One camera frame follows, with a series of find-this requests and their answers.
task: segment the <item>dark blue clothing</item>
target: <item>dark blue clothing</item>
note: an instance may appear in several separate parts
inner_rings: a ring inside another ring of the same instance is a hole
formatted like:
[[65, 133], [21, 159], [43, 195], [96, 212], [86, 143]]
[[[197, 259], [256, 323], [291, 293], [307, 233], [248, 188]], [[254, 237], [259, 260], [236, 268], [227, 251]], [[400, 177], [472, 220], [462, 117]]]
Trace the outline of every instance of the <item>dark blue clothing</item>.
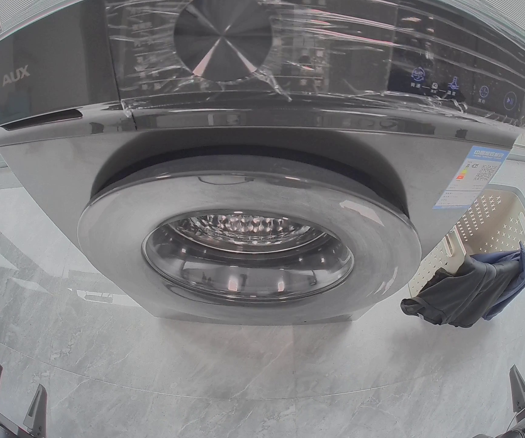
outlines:
[[514, 260], [519, 261], [520, 263], [520, 274], [518, 277], [510, 281], [506, 289], [504, 289], [504, 292], [502, 292], [502, 295], [499, 296], [498, 300], [483, 316], [484, 319], [490, 320], [500, 313], [525, 287], [525, 247], [522, 242], [520, 242], [520, 250], [479, 253], [478, 255], [472, 255], [471, 257], [481, 263], [489, 263], [491, 265]]

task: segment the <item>washing machine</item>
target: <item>washing machine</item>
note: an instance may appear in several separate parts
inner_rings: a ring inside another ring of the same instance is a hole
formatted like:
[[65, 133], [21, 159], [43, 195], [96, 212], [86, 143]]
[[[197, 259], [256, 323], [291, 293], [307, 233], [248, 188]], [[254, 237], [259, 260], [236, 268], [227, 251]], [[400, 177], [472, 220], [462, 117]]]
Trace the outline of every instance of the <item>washing machine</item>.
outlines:
[[525, 129], [525, 36], [459, 0], [72, 0], [0, 37], [0, 153], [152, 315], [356, 319]]

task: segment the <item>laundry basket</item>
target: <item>laundry basket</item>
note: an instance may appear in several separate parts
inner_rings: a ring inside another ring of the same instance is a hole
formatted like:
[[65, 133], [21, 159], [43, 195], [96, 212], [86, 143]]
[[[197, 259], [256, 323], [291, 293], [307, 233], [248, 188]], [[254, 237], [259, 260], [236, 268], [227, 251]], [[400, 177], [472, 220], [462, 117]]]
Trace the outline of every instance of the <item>laundry basket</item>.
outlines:
[[454, 272], [465, 252], [475, 255], [516, 250], [519, 242], [525, 244], [525, 199], [515, 187], [491, 184], [421, 261], [408, 283], [410, 294], [416, 296], [440, 267]]

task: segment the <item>button icon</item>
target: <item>button icon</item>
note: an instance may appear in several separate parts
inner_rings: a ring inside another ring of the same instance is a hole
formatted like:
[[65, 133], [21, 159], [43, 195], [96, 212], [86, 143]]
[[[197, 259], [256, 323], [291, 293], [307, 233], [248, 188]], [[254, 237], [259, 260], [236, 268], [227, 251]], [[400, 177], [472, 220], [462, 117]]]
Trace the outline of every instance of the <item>button icon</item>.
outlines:
[[415, 68], [414, 70], [412, 70], [411, 77], [417, 83], [420, 83], [421, 81], [425, 81], [425, 70], [423, 70], [422, 67]]
[[516, 106], [516, 93], [510, 91], [504, 96], [504, 108], [512, 110]]
[[457, 83], [457, 77], [453, 77], [453, 81], [449, 83], [449, 87], [454, 91], [457, 91], [459, 89], [459, 84]]

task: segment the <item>gray cloth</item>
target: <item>gray cloth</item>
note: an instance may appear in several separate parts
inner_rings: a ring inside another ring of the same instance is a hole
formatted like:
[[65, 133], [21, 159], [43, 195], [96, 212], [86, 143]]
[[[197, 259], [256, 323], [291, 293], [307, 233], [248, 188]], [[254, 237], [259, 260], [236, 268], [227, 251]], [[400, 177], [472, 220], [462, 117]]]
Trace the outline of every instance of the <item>gray cloth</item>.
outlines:
[[494, 306], [519, 273], [516, 260], [491, 265], [466, 255], [455, 275], [438, 269], [418, 296], [405, 298], [400, 308], [406, 315], [435, 325], [469, 328]]

